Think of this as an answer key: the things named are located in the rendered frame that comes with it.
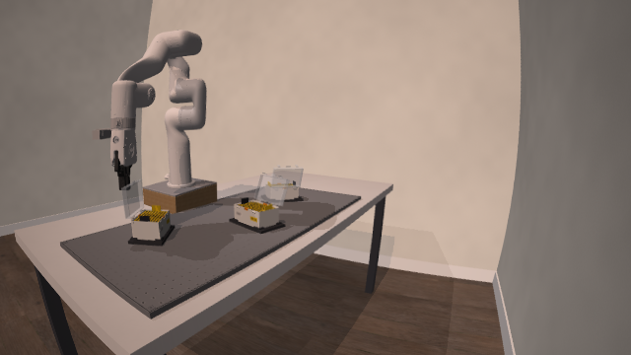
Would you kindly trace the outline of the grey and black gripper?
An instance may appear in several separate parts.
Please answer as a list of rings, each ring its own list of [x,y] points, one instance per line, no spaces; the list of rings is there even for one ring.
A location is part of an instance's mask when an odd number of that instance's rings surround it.
[[[111,129],[110,161],[117,172],[121,190],[130,184],[130,168],[137,162],[135,128]]]

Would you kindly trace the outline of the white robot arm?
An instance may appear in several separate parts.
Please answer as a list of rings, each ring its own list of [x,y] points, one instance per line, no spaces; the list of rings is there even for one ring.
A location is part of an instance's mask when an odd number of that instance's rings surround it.
[[[165,114],[170,168],[165,179],[169,180],[170,188],[195,185],[191,178],[190,142],[184,130],[201,129],[205,125],[207,93],[202,79],[189,79],[189,65],[183,56],[196,55],[201,48],[201,37],[193,32],[178,30],[156,35],[144,56],[112,84],[110,128],[92,130],[93,140],[100,140],[111,138],[111,129],[135,128],[136,109],[150,106],[156,96],[152,85],[139,82],[162,72],[168,62],[170,101],[193,103],[193,106],[172,107]]]

